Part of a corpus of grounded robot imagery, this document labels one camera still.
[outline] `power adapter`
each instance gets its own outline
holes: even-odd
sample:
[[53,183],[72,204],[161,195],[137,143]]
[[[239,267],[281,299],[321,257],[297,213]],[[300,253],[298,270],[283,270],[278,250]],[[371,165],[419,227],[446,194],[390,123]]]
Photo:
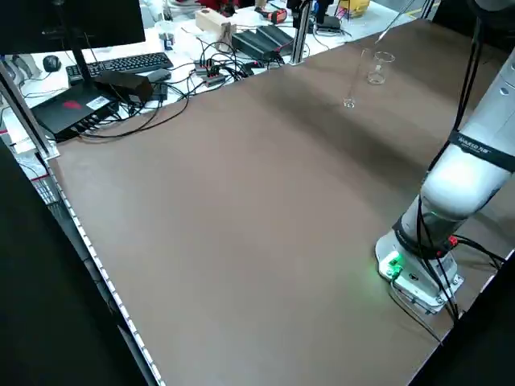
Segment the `power adapter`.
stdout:
[[93,78],[95,86],[122,102],[146,103],[152,97],[154,89],[146,76],[128,72],[103,71]]

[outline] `green led light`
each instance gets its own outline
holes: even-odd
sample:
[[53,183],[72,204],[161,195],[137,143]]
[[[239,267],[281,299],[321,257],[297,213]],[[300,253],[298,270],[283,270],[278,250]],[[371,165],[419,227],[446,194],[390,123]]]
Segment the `green led light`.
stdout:
[[388,276],[398,276],[402,272],[402,255],[397,251],[392,251],[387,257],[381,262],[382,272]]

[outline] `red object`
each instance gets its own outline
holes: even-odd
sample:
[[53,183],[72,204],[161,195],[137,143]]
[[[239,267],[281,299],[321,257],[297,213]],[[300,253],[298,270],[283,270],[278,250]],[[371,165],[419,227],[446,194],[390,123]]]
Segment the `red object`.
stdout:
[[448,238],[449,242],[451,243],[451,245],[453,247],[455,247],[456,245],[458,245],[458,239],[454,236],[449,236]]
[[256,8],[255,11],[258,12],[265,19],[271,21],[273,24],[282,23],[288,17],[288,13],[285,9],[268,12],[266,10],[263,10],[262,8]]
[[65,101],[63,103],[63,107],[65,107],[66,109],[75,109],[75,110],[82,109],[82,106],[77,101]]
[[222,6],[225,4],[232,3],[234,6],[239,6],[240,1],[239,0],[197,0],[197,2],[202,5],[206,6],[207,8],[211,8],[212,10],[220,10]]

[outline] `metal pole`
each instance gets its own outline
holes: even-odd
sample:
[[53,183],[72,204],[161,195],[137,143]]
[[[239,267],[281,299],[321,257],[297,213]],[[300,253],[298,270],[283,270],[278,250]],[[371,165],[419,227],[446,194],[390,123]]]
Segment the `metal pole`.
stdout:
[[31,109],[25,103],[22,94],[10,78],[3,64],[0,64],[0,94],[6,98],[7,104],[13,109],[14,114],[16,114],[16,117],[43,159],[49,159],[58,155],[55,147],[51,145],[44,132],[40,129]]
[[68,43],[70,48],[72,49],[73,57],[77,62],[77,66],[80,70],[80,74],[82,75],[82,79],[86,84],[91,84],[93,82],[93,79],[91,77],[91,74],[89,73],[88,65],[86,64],[84,55],[82,55],[80,44],[77,42],[77,38],[75,36],[76,32],[72,29],[72,26],[68,24],[68,16],[63,10],[64,0],[53,0],[53,4],[54,6],[56,6],[56,12],[59,16],[61,26],[64,30],[64,37],[66,38],[66,43]]
[[291,53],[290,64],[299,64],[303,61],[304,43],[306,42],[306,35],[309,24],[309,14],[313,0],[306,0],[300,6],[300,24],[295,32],[295,39],[293,41],[293,51]]

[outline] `led strip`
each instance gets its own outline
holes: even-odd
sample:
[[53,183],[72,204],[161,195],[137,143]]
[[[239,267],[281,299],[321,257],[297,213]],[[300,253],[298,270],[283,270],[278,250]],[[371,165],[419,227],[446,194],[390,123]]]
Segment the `led strip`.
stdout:
[[138,344],[140,352],[143,354],[143,357],[145,358],[146,363],[148,364],[149,368],[152,370],[152,374],[154,374],[155,380],[157,380],[159,386],[166,386],[164,380],[161,378],[161,374],[159,373],[159,370],[157,366],[154,363],[154,360],[150,356],[150,352],[145,347],[145,343],[143,342],[143,339],[141,335],[138,332],[138,329],[134,325],[134,322],[132,321],[132,318],[129,315],[129,312],[127,311],[127,308],[122,302],[122,299],[120,298],[120,295],[116,291],[116,288],[113,284],[113,281],[109,278],[109,275],[107,274],[107,271],[104,268],[104,265],[102,264],[100,258],[97,255],[97,251],[95,251],[95,248],[93,247],[93,244],[91,243],[91,240],[86,235],[86,231],[80,224],[79,218],[77,217],[75,211],[72,208],[72,205],[68,201],[68,198],[64,194],[63,189],[57,182],[57,178],[54,175],[53,170],[48,167],[48,170],[50,172],[50,176],[54,182],[54,184],[57,186],[57,191],[59,192],[59,195],[61,199],[64,202],[64,205],[66,205],[66,208],[68,209],[68,213],[72,217],[73,223],[75,224],[77,231],[79,231],[80,236],[82,237],[82,240],[84,241],[84,244],[88,248],[89,254],[91,255],[91,258],[93,259],[93,262],[97,266],[98,270],[100,271],[100,274],[102,278],[104,279],[105,284],[107,285],[107,288],[109,289],[109,292],[113,296],[114,301],[116,302],[118,309],[122,313],[123,318],[126,320],[127,325],[129,326],[130,332],[132,333],[134,340]]

